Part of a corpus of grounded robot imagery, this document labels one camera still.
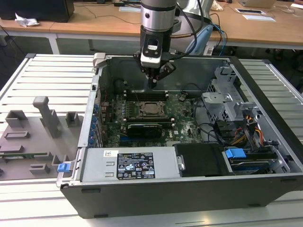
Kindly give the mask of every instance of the black label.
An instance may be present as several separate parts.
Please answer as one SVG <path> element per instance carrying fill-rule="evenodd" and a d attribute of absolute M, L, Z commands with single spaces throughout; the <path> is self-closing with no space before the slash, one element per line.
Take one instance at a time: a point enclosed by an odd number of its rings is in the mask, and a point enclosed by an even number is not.
<path fill-rule="evenodd" d="M 117 178 L 119 180 L 155 178 L 152 153 L 118 154 Z"/>

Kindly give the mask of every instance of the wooden desk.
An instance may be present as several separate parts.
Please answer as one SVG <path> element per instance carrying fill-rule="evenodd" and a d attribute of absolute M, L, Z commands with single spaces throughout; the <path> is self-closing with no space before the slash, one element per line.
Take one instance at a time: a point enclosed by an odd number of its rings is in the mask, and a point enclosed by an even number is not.
<path fill-rule="evenodd" d="M 69 22 L 54 23 L 50 28 L 52 33 L 140 36 L 141 14 L 138 12 L 120 12 L 119 7 L 114 5 L 88 6 L 88 4 L 82 3 L 74 5 L 75 11 Z M 106 15 L 119 17 L 135 25 L 116 17 L 106 17 Z"/>
<path fill-rule="evenodd" d="M 220 3 L 231 8 L 244 8 L 236 0 L 232 4 Z M 289 2 L 277 2 L 275 5 L 287 5 Z M 59 54 L 57 38 L 88 39 L 90 47 L 92 40 L 140 40 L 140 13 L 120 12 L 118 7 L 90 6 L 87 3 L 75 3 L 75 11 L 68 23 L 41 22 L 40 26 L 24 28 L 14 21 L 2 21 L 1 24 L 10 35 L 46 37 L 49 39 L 54 54 Z M 229 7 L 218 13 L 221 27 L 228 35 L 229 46 L 246 46 L 280 49 L 303 49 L 303 10 L 296 9 L 295 17 L 280 10 L 260 9 L 267 16 L 274 16 L 276 22 L 247 20 L 243 14 L 236 13 Z M 211 16 L 218 23 L 216 15 Z M 220 39 L 218 32 L 213 32 L 208 47 L 216 45 Z"/>
<path fill-rule="evenodd" d="M 231 8 L 245 9 L 241 4 L 234 0 L 234 3 L 223 3 L 223 11 L 216 12 L 220 17 L 221 28 L 228 35 L 228 45 L 231 43 L 264 44 L 264 47 L 272 45 L 295 45 L 303 46 L 303 10 L 295 9 L 296 17 L 280 10 L 260 9 L 266 13 L 266 16 L 274 16 L 276 22 L 247 20 L 243 14 L 236 13 Z M 275 5 L 290 6 L 290 2 L 276 2 Z M 214 23 L 218 24 L 216 15 L 211 16 Z M 219 40 L 218 32 L 213 32 L 210 40 Z"/>

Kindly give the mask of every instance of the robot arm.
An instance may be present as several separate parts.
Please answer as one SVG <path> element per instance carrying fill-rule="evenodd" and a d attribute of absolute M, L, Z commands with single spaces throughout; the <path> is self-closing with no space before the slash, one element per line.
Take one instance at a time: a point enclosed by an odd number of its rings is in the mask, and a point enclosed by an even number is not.
<path fill-rule="evenodd" d="M 185 38 L 194 35 L 196 44 L 196 34 L 202 29 L 203 21 L 211 21 L 208 12 L 213 0 L 189 0 L 185 9 L 186 12 L 183 12 L 183 14 L 187 14 L 187 18 L 183 15 L 181 16 L 181 20 L 175 19 L 176 7 L 180 9 L 176 5 L 177 0 L 142 0 L 141 2 L 140 51 L 134 54 L 134 58 L 137 60 L 141 72 L 145 73 L 149 88 L 154 88 L 157 85 L 157 81 L 176 70 L 171 60 L 188 54 L 185 53 L 179 56 L 170 54 L 171 38 L 173 36 L 175 38 L 176 36 L 178 38 Z M 183 26 L 183 29 L 181 29 L 183 18 L 187 22 Z M 199 27 L 198 29 L 193 28 L 193 22 L 196 22 L 196 25 Z M 171 35 L 180 29 L 183 31 L 186 30 L 184 29 L 186 27 L 190 27 L 190 33 Z"/>
<path fill-rule="evenodd" d="M 170 35 L 173 32 L 177 0 L 142 0 L 140 52 L 134 54 L 140 69 L 146 74 L 149 88 L 172 73 L 169 63 Z"/>

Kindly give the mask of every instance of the blue tab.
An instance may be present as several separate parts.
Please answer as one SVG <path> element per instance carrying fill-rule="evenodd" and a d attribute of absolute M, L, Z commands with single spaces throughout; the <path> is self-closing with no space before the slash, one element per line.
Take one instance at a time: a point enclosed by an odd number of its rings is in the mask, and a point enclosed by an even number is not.
<path fill-rule="evenodd" d="M 61 163 L 58 165 L 58 173 L 69 173 L 71 165 L 68 163 Z"/>
<path fill-rule="evenodd" d="M 242 148 L 229 148 L 225 151 L 227 158 L 240 158 L 246 157 L 246 154 Z"/>

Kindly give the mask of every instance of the component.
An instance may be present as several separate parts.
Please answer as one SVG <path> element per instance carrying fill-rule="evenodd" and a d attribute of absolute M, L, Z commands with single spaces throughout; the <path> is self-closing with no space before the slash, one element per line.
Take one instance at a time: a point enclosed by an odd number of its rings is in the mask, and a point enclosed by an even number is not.
<path fill-rule="evenodd" d="M 228 169 L 222 155 L 223 147 L 218 144 L 176 144 L 177 156 L 184 159 L 182 177 L 226 176 Z"/>
<path fill-rule="evenodd" d="M 127 127 L 129 138 L 160 138 L 162 135 L 162 125 L 159 124 L 130 124 Z"/>

